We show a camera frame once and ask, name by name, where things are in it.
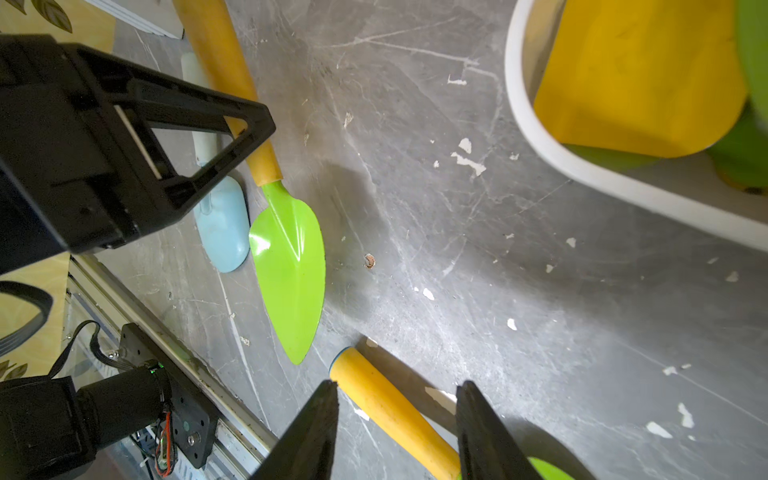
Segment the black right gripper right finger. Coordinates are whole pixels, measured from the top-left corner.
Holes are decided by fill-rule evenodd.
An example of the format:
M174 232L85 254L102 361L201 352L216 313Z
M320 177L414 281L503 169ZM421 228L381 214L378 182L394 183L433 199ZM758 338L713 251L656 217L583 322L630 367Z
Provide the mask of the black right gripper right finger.
M473 381L458 386L456 395L463 479L541 479Z

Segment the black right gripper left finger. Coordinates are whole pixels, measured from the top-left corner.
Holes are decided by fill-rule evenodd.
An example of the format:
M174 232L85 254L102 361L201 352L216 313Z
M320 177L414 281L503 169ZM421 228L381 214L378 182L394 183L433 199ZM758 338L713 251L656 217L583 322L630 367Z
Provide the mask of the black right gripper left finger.
M337 383L324 380L250 479L330 479L338 415Z

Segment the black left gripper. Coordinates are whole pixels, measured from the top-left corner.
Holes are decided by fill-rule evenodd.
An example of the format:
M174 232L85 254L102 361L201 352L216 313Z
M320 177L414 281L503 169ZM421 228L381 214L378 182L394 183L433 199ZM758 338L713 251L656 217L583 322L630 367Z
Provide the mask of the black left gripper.
M47 35L2 35L1 271L171 226L274 130L262 104Z

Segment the light blue shovel pale handle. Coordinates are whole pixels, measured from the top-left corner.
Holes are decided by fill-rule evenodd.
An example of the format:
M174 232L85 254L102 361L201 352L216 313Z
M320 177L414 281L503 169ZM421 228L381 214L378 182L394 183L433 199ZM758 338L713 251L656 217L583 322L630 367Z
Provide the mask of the light blue shovel pale handle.
M181 57L184 81L208 88L206 75L193 52ZM192 133L196 164L206 166L219 152L219 137L213 133ZM213 266L221 273L236 270L249 252L250 228L245 196L240 184L226 176L193 209L202 246Z

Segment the light green trowel wooden handle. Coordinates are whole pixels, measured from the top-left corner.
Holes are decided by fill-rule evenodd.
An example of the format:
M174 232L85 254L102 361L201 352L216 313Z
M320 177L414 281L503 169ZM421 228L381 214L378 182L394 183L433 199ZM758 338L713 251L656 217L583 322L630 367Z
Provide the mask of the light green trowel wooden handle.
M626 172L659 161L658 157L623 151L567 144L564 147L586 161L615 172Z

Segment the green leaf shovel yellow handle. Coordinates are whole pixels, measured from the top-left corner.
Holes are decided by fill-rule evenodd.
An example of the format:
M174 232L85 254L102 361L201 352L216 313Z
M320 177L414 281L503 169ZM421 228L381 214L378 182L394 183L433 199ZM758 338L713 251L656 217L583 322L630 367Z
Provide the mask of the green leaf shovel yellow handle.
M750 195L767 195L767 126L749 102L731 130L706 153L727 185Z

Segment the yellow scoop with yellow handle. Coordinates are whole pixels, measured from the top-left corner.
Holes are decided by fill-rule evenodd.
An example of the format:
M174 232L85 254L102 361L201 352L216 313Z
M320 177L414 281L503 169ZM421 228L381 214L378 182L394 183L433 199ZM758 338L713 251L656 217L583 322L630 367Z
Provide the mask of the yellow scoop with yellow handle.
M534 111L558 142L659 158L736 123L747 87L733 1L568 1Z

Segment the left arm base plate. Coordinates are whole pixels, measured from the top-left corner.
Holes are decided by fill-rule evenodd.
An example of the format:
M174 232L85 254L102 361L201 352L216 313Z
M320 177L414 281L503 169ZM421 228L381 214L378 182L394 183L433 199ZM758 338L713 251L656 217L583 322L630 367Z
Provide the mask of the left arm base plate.
M134 365L149 362L165 371L170 388L167 403L174 443L195 469L202 469L215 441L217 407L137 324L127 323L122 327L120 349L125 359Z

